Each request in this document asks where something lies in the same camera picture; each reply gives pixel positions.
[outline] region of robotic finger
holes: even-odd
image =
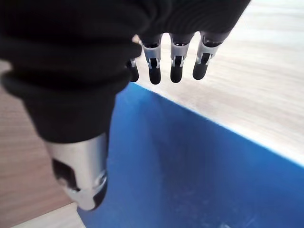
[[[152,84],[157,85],[161,81],[161,40],[162,34],[153,37],[140,37],[142,48],[149,67],[149,77]]]
[[[216,51],[228,34],[200,32],[199,48],[193,69],[193,77],[196,80],[201,80],[205,76],[210,60],[215,56]]]
[[[182,77],[182,67],[187,56],[189,43],[194,33],[188,35],[170,34],[171,37],[171,73],[170,78],[178,83]]]
[[[139,75],[138,75],[138,70],[137,70],[137,65],[136,65],[135,59],[134,58],[130,59],[127,62],[126,66],[131,72],[131,76],[132,76],[131,82],[137,82]]]
[[[107,190],[106,134],[82,142],[45,145],[54,176],[66,194],[82,209],[96,209]]]

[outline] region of wood grain surface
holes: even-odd
[[[7,68],[0,63],[1,71]],[[0,227],[11,227],[68,203],[20,100],[0,87]]]
[[[155,86],[149,82],[142,55],[136,60],[138,84],[304,165],[304,2],[253,0],[200,81],[192,78],[198,42],[196,34],[183,79],[174,84],[170,81],[170,39],[165,34],[161,83]],[[53,200],[57,200],[56,205],[67,201],[52,179],[44,181],[50,177],[46,155],[20,104],[3,92],[0,99],[0,212],[1,218],[6,213],[16,223],[19,214],[25,218],[19,205],[36,205],[36,211],[39,207],[49,208]],[[28,186],[28,178],[39,183]],[[27,194],[20,196],[20,188],[25,188]],[[53,200],[44,198],[46,189]],[[70,216],[76,211],[68,208],[64,213]],[[52,219],[55,225],[50,227],[66,227],[63,216]],[[41,227],[46,227],[45,221],[41,219]],[[34,227],[31,224],[27,223],[27,227]]]
[[[138,84],[304,165],[304,2],[253,0],[196,81],[199,39],[174,84],[164,34],[160,84],[149,82],[144,55],[136,60]]]
[[[76,212],[76,208],[77,205],[71,203],[38,218],[19,224],[14,228],[85,228]]]

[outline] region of black fabric sleeve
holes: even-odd
[[[38,134],[74,143],[108,132],[135,34],[229,32],[249,0],[0,0],[4,88]]]

